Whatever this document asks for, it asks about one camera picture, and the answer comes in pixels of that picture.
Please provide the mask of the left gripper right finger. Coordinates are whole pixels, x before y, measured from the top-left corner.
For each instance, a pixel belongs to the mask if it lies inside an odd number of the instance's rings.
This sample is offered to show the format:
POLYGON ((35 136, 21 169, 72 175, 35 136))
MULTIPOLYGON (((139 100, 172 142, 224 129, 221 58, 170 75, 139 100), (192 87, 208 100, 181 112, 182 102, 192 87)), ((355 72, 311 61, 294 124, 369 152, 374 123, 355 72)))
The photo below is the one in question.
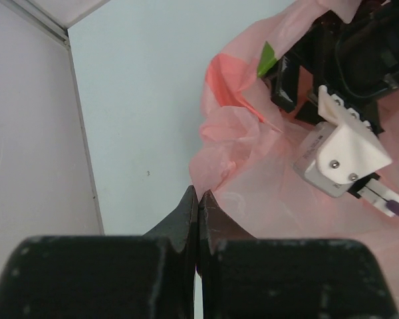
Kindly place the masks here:
POLYGON ((376 258, 350 239, 257 239, 199 203, 205 318, 399 318, 376 258))

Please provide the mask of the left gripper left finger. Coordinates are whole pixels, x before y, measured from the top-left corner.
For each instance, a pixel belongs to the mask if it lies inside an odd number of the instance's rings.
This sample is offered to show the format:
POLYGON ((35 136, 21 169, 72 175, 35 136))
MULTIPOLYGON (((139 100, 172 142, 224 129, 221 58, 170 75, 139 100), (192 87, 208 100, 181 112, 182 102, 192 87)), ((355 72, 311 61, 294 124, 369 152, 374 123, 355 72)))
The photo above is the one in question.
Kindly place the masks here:
POLYGON ((141 236, 37 236, 0 276, 0 318, 192 318, 198 198, 141 236))

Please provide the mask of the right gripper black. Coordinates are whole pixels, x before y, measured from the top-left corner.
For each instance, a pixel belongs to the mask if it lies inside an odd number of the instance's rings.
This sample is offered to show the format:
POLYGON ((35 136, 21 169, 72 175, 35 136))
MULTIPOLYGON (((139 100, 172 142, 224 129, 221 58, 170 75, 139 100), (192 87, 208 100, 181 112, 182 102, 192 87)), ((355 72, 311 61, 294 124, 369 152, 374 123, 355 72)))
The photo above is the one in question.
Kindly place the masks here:
POLYGON ((399 90, 399 1, 362 1, 351 23, 327 12, 269 70, 271 101, 317 125, 318 89, 382 133, 378 101, 399 90))

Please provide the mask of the pink plastic bag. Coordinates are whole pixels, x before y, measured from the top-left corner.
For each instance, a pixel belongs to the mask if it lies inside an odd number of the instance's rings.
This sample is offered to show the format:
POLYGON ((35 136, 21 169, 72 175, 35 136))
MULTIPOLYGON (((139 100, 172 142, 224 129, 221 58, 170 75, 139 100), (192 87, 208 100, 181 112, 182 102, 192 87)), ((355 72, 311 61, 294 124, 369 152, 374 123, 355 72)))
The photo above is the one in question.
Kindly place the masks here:
MULTIPOLYGON (((237 35, 209 63, 199 129, 202 149, 190 162, 198 195, 212 191, 254 235, 337 235, 367 244, 381 262, 399 305, 399 217, 348 192, 334 198, 293 169, 299 146, 316 125, 271 101, 264 73, 325 13, 351 23, 360 1, 295 1, 237 35)), ((392 163, 376 177, 399 194, 399 92, 378 101, 379 141, 392 163)))

